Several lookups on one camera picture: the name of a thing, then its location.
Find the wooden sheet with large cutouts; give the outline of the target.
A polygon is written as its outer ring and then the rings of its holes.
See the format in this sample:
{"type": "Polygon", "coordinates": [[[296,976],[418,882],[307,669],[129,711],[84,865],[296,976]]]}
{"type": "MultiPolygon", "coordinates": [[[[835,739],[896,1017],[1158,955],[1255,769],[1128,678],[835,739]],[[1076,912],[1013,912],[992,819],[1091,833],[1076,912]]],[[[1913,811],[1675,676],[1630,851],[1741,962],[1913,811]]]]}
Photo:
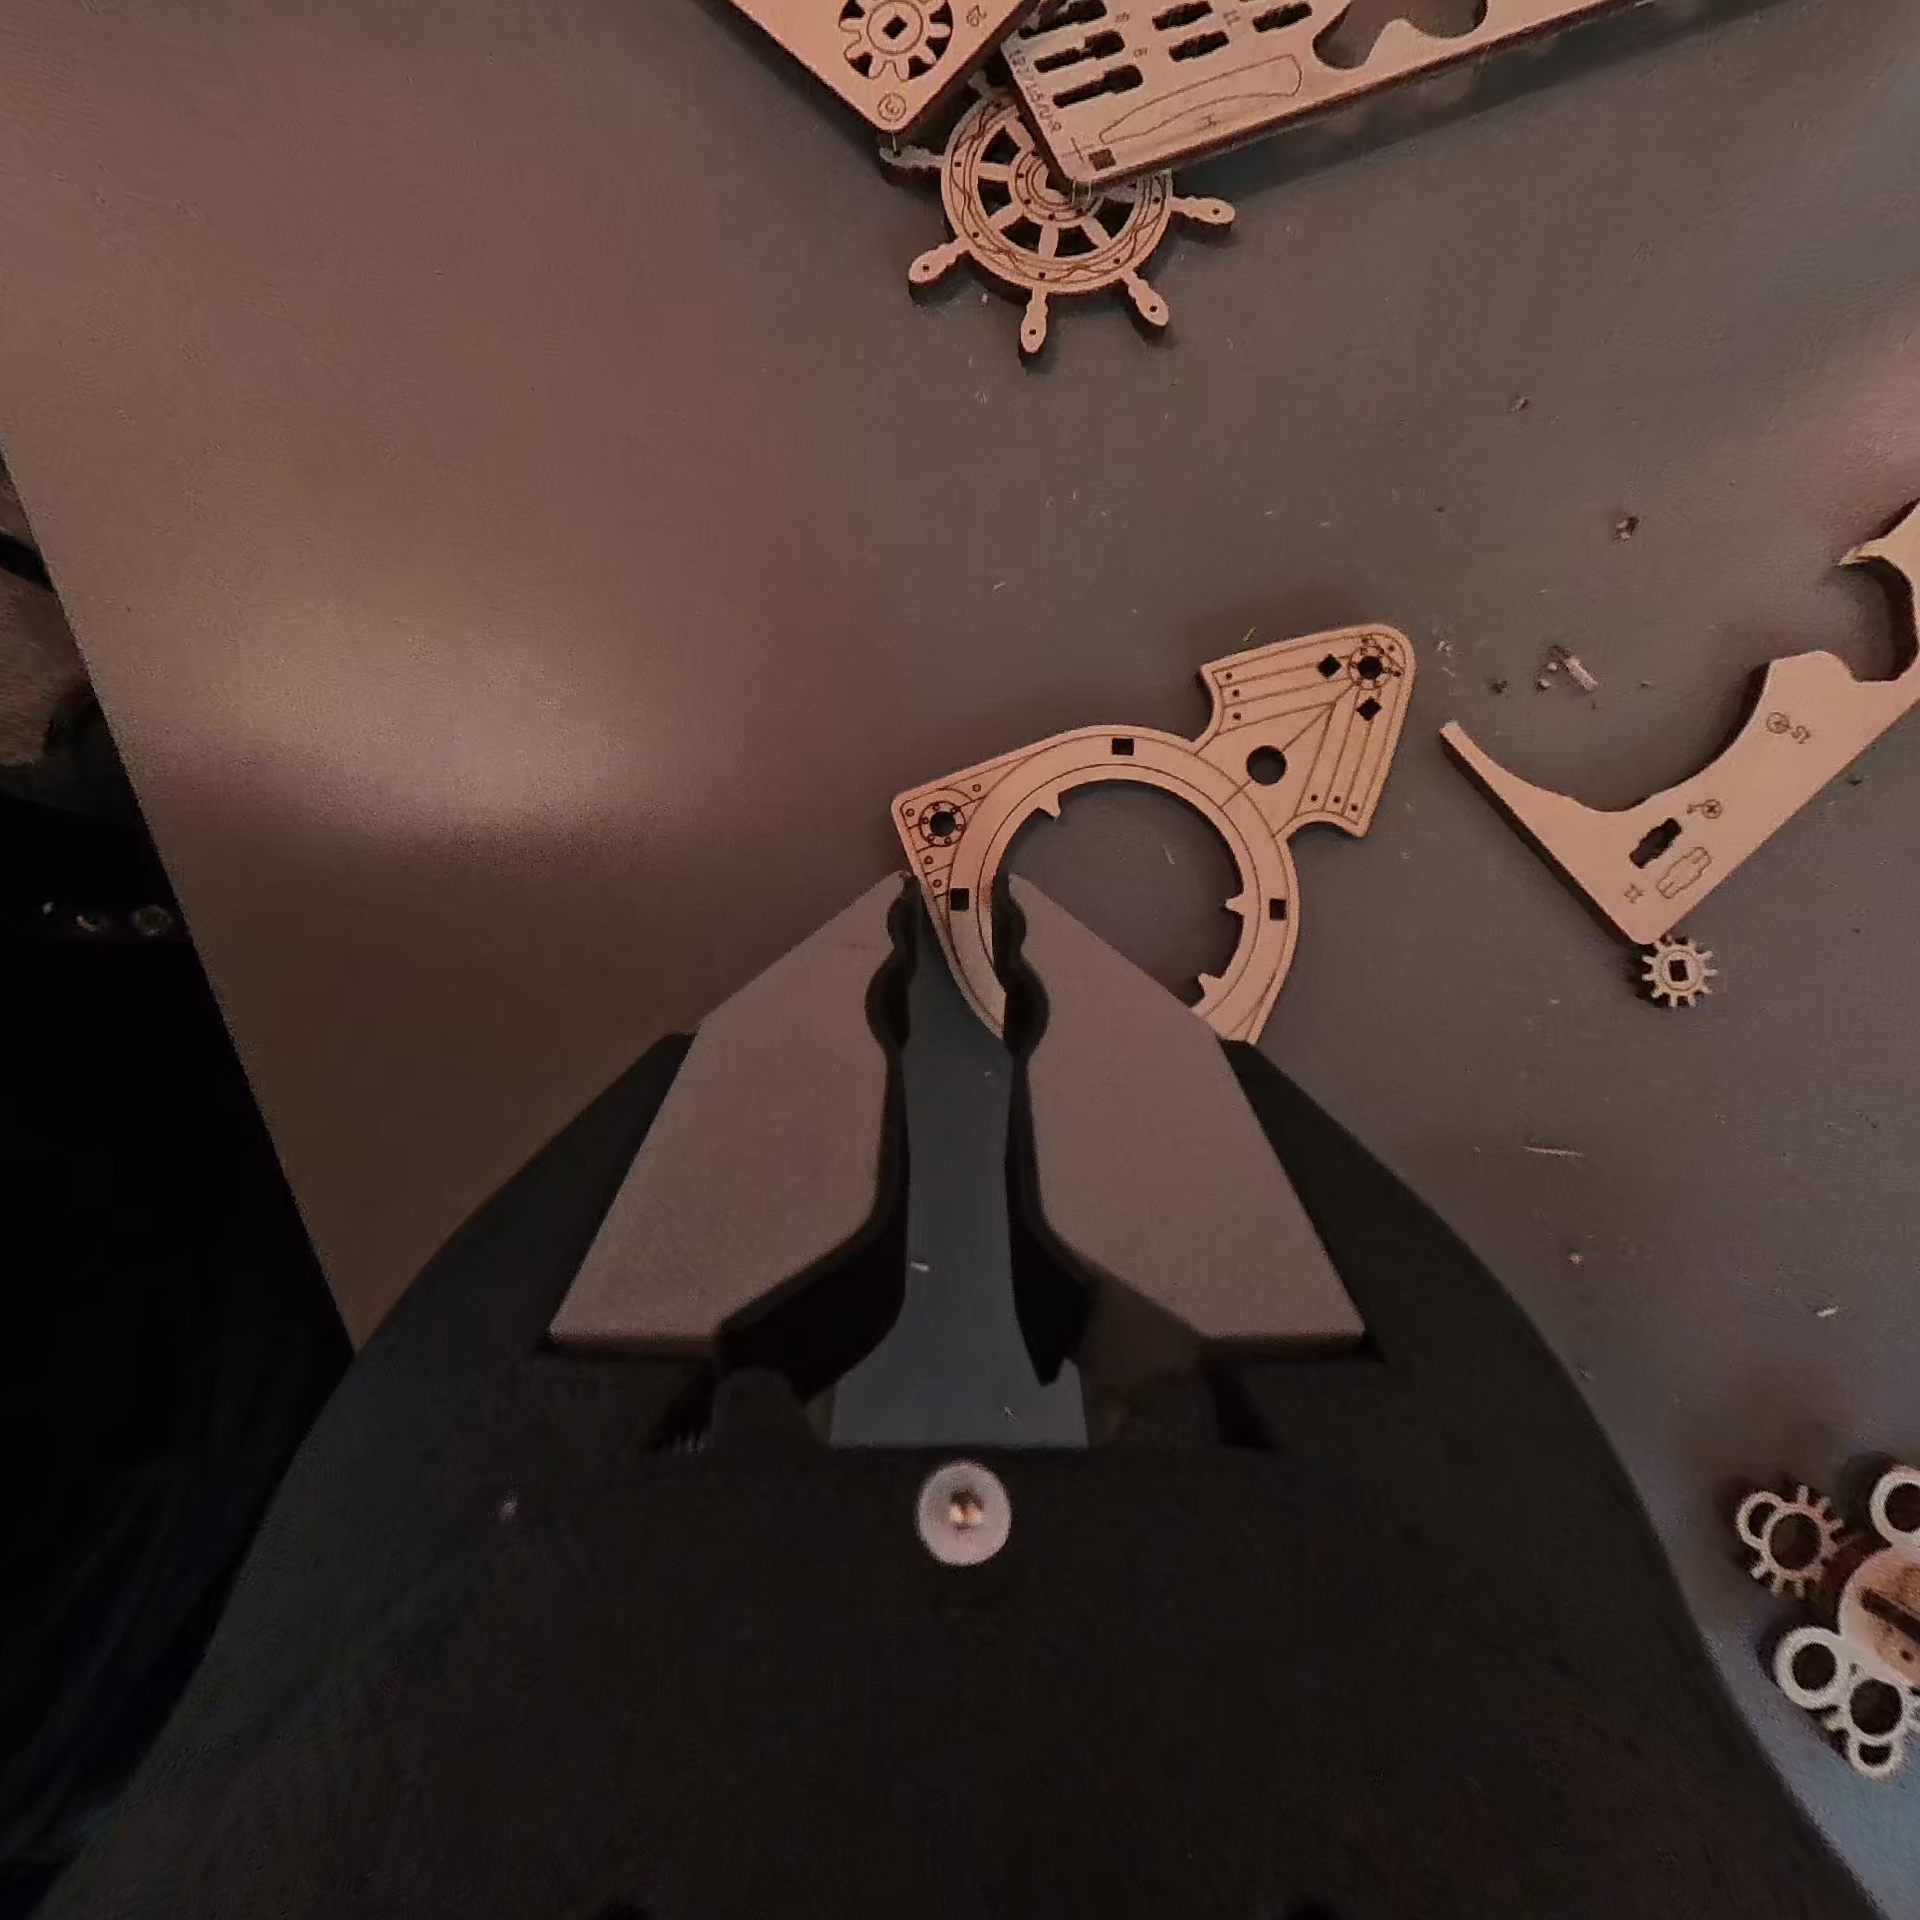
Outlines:
{"type": "Polygon", "coordinates": [[[916,131],[1019,24],[1024,2],[732,2],[874,131],[916,131]]]}

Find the wavy wooden sheet offcut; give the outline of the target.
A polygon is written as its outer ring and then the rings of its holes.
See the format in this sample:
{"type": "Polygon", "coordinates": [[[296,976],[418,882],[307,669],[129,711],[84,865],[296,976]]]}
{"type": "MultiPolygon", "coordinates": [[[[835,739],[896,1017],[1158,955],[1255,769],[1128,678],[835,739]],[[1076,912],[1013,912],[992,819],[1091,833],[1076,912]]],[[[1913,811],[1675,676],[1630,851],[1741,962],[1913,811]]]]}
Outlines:
{"type": "Polygon", "coordinates": [[[1685,779],[1596,808],[1497,763],[1460,723],[1442,746],[1530,845],[1620,935],[1670,935],[1918,703],[1918,660],[1859,678],[1827,650],[1765,662],[1739,727],[1685,779]]]}

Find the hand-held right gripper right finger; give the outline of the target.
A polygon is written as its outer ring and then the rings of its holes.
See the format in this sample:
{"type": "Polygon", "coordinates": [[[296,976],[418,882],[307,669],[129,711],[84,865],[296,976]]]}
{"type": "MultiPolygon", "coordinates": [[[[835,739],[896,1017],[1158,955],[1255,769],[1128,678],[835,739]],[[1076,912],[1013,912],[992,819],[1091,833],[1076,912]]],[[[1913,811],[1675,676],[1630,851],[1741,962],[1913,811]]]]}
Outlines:
{"type": "Polygon", "coordinates": [[[1036,1375],[1139,1388],[1356,1349],[1362,1311],[1212,1025],[1019,875],[1002,882],[1002,986],[1036,1375]]]}

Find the wooden gear model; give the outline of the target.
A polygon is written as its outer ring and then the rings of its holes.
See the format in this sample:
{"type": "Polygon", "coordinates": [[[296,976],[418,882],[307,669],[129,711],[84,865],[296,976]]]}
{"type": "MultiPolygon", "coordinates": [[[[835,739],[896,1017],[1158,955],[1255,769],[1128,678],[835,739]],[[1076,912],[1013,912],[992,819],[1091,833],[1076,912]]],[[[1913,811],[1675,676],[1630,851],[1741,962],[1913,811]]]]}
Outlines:
{"type": "Polygon", "coordinates": [[[1863,1527],[1808,1484],[1744,1494],[1732,1518],[1747,1576],[1811,1608],[1767,1656],[1778,1691],[1870,1781],[1896,1778],[1918,1725],[1918,1469],[1872,1479],[1863,1527]]]}

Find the wooden sheet with rectangular cutout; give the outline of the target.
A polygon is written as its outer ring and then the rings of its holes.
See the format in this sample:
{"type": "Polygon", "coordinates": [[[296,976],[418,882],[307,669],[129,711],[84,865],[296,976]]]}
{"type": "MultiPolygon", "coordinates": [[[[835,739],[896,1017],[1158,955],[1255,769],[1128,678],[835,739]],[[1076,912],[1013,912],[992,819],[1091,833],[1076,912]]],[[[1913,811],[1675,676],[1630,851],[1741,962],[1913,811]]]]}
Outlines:
{"type": "Polygon", "coordinates": [[[999,60],[1054,172],[1096,186],[1212,157],[1617,11],[1602,2],[1039,4],[999,60]]]}

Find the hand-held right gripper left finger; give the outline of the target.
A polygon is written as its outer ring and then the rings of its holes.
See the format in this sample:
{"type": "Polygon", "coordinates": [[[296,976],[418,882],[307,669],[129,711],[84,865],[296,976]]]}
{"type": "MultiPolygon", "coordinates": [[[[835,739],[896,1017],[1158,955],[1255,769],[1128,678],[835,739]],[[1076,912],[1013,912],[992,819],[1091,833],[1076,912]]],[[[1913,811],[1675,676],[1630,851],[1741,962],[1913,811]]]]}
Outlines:
{"type": "Polygon", "coordinates": [[[896,1323],[917,904],[887,875],[708,1014],[548,1323],[831,1392],[896,1323]]]}

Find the small wooden gear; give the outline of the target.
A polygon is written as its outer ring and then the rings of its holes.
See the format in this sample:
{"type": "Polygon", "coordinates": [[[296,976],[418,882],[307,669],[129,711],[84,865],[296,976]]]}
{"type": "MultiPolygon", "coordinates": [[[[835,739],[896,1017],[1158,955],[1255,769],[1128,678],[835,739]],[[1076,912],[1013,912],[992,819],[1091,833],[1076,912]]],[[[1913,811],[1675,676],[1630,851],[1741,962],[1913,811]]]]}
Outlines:
{"type": "Polygon", "coordinates": [[[1715,995],[1721,971],[1714,947],[1673,928],[1638,947],[1634,986],[1648,1003],[1682,1012],[1715,995]]]}

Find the wooden ship wheel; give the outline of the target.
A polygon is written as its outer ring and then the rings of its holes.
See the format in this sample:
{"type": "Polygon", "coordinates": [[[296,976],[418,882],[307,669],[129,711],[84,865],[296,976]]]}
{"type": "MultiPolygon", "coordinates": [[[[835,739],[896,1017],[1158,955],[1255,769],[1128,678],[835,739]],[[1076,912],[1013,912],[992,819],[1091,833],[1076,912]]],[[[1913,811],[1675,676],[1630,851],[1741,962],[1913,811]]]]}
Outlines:
{"type": "Polygon", "coordinates": [[[942,145],[896,141],[879,157],[938,186],[943,237],[908,266],[926,292],[959,266],[1019,297],[1019,352],[1037,355],[1062,301],[1124,295],[1142,324],[1162,330],[1169,308],[1145,266],[1176,224],[1227,230],[1235,206],[1184,192],[1169,170],[1078,186],[1055,172],[1039,134],[1008,86],[984,83],[942,145]]]}

